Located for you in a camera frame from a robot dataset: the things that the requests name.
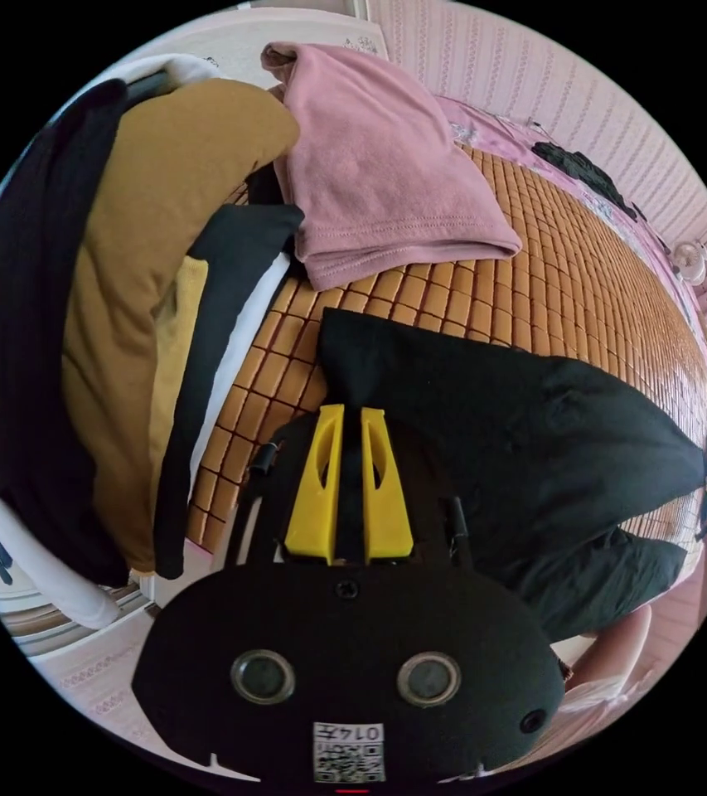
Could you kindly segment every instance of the yellow plastic part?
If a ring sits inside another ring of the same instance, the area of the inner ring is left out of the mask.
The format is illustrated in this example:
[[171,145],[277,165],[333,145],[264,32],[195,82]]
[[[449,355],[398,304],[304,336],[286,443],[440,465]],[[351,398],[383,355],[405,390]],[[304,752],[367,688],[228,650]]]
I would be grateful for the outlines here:
[[337,543],[337,499],[342,458],[341,404],[320,407],[284,545],[293,556],[324,558],[331,566]]
[[383,410],[361,410],[361,434],[366,563],[374,558],[406,558],[414,537]]

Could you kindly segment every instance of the qr code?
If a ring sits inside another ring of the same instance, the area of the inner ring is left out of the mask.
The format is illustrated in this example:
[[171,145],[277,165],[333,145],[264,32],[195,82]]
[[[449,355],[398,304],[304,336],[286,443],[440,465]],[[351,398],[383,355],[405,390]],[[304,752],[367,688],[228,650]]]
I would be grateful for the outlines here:
[[385,781],[381,726],[315,725],[314,735],[315,782]]

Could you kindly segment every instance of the bed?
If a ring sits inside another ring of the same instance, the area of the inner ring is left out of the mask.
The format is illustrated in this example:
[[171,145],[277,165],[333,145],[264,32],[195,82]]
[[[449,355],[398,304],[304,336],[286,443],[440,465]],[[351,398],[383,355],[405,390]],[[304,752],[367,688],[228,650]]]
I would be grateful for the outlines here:
[[[417,263],[316,293],[289,279],[225,400],[201,461],[187,536],[214,552],[249,457],[325,395],[315,346],[322,310],[341,307],[442,334],[590,362],[635,386],[697,444],[707,432],[707,362],[658,278],[597,215],[540,174],[468,146],[519,234],[513,260]],[[247,201],[238,189],[229,201]],[[636,517],[625,528],[700,555],[700,494]]]

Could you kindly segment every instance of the folded pink cloth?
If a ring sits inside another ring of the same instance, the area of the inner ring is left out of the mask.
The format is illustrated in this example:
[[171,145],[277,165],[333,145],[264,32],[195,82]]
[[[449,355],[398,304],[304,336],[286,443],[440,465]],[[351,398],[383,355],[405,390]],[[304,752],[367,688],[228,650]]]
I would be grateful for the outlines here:
[[431,95],[400,67],[346,47],[272,43],[262,66],[301,129],[274,164],[306,218],[295,255],[316,290],[411,263],[521,250],[494,192]]

